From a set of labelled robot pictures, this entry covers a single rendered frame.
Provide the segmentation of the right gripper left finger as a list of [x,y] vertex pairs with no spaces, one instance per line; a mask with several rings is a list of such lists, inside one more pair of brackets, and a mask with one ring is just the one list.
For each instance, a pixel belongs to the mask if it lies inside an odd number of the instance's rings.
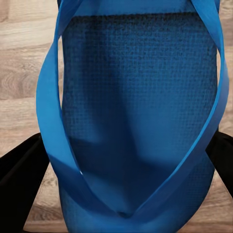
[[50,163],[41,133],[0,158],[0,233],[21,233]]

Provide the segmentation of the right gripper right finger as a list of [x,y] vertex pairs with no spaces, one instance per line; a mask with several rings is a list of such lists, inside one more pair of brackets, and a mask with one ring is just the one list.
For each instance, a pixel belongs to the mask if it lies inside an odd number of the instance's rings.
[[233,197],[233,137],[216,131],[205,151]]

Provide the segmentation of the sandal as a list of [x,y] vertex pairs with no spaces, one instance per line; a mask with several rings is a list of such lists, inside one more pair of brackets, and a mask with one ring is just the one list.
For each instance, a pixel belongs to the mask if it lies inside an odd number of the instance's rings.
[[57,5],[36,114],[68,232],[178,232],[215,172],[205,150],[229,94],[220,0]]

